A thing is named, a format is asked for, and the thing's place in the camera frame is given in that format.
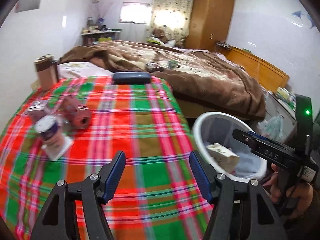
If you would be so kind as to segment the right hand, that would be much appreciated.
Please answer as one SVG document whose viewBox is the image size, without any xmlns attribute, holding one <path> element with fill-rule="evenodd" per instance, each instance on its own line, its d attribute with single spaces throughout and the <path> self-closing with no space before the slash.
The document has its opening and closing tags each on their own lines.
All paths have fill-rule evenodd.
<svg viewBox="0 0 320 240">
<path fill-rule="evenodd" d="M 281 190 L 278 187 L 279 168 L 272 164 L 273 170 L 271 178 L 263 184 L 263 187 L 270 189 L 270 199 L 272 202 L 277 203 L 281 196 Z M 313 187 L 309 183 L 299 183 L 296 186 L 289 188 L 286 192 L 288 198 L 298 199 L 297 205 L 292 213 L 288 216 L 288 219 L 298 218 L 309 208 L 313 200 Z"/>
</svg>

